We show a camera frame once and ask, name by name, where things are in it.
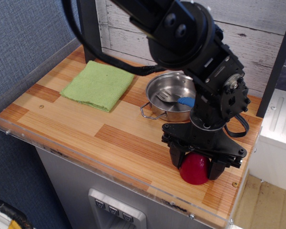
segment green cloth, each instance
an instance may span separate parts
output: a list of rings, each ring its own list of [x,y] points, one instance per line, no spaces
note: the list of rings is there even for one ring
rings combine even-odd
[[[81,104],[110,112],[133,77],[132,73],[119,68],[89,61],[60,94]]]

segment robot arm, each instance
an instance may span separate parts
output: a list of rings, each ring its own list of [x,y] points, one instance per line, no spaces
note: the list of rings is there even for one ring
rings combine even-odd
[[[147,35],[150,53],[158,66],[145,75],[169,69],[182,70],[193,78],[196,98],[191,122],[163,125],[162,141],[170,147],[172,163],[179,168],[190,151],[209,157],[209,179],[217,179],[225,167],[240,167],[246,150],[226,136],[223,128],[233,117],[241,120],[246,131],[249,128],[239,115],[247,111],[250,103],[244,67],[222,43],[223,34],[209,11],[198,3],[179,0],[112,2]],[[121,68],[115,61],[103,61]],[[133,68],[125,70],[137,74]]]

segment stainless steel pot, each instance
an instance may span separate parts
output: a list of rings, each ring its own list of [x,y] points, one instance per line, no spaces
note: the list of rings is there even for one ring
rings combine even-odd
[[[191,108],[176,103],[166,103],[161,101],[156,94],[162,90],[168,90],[180,97],[195,98],[196,90],[191,77],[182,73],[164,73],[153,78],[146,87],[146,97],[148,103],[143,105],[141,109],[144,118],[158,119],[169,122],[182,122],[190,118]],[[143,108],[149,105],[156,117],[147,116],[144,114]]]

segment wood panel wall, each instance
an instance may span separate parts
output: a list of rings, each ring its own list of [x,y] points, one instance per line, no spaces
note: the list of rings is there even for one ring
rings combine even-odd
[[[286,31],[286,0],[198,0],[224,31],[245,66],[249,94],[262,97]],[[96,0],[103,52],[146,65],[154,64],[144,33],[110,0]]]

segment pot handle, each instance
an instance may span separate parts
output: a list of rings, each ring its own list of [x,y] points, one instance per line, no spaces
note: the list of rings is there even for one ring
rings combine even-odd
[[[150,119],[156,120],[156,119],[162,117],[163,115],[166,115],[166,112],[162,113],[161,115],[157,116],[156,118],[151,117],[151,116],[146,116],[146,115],[144,115],[143,108],[146,107],[147,105],[150,105],[150,104],[151,104],[151,102],[148,102],[148,103],[146,103],[146,104],[144,104],[143,106],[140,107],[141,114],[142,114],[142,116],[143,116],[144,118],[150,118]]]

